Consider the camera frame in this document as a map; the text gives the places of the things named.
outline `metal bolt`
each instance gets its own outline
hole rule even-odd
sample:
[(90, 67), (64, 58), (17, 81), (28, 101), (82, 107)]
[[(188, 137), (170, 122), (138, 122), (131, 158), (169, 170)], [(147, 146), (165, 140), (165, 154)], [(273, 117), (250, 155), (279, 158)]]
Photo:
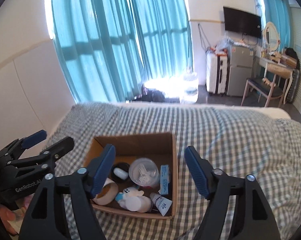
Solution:
[(52, 179), (53, 177), (54, 177), (54, 175), (52, 173), (45, 175), (45, 179), (47, 179), (47, 180)]
[(223, 175), (223, 171), (221, 169), (214, 169), (213, 172), (216, 175)]
[(253, 175), (247, 175), (246, 177), (249, 181), (254, 181), (255, 177)]
[(79, 168), (79, 169), (77, 170), (77, 173), (78, 173), (78, 174), (84, 174), (84, 173), (86, 173), (86, 171), (87, 171), (86, 168)]

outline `gray mini fridge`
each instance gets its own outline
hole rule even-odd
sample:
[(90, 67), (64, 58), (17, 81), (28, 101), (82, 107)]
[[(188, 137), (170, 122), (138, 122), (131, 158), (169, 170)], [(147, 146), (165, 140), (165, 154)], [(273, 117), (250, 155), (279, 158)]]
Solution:
[(252, 77), (254, 51), (250, 48), (231, 45), (228, 53), (230, 66), (228, 67), (227, 95), (242, 97), (246, 80)]

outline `suitcase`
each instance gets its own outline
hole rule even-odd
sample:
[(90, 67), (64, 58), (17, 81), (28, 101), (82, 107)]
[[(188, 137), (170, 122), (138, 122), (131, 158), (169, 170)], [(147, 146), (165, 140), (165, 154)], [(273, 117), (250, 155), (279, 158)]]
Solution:
[(300, 70), (294, 69), (292, 72), (292, 85), (286, 97), (286, 103), (293, 103), (297, 95), (297, 90), (300, 84)]
[(224, 94), (227, 80), (227, 56), (207, 54), (206, 87), (209, 93)]

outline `suitcase handle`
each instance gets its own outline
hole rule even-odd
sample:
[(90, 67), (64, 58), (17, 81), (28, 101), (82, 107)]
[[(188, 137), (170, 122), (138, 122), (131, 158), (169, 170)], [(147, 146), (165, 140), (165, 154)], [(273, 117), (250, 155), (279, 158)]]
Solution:
[(223, 70), (220, 70), (220, 75), (219, 75), (219, 83), (221, 83), (221, 75), (223, 73)]

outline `white stuffed toy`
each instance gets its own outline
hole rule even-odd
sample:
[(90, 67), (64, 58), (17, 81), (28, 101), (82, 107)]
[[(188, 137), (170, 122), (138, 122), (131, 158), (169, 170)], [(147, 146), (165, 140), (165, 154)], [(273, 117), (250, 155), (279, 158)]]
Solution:
[(122, 207), (122, 208), (126, 208), (126, 200), (129, 197), (140, 197), (143, 196), (144, 192), (142, 190), (138, 190), (135, 187), (127, 187), (123, 190), (123, 192), (119, 192), (116, 197), (115, 200), (118, 202), (118, 204)]

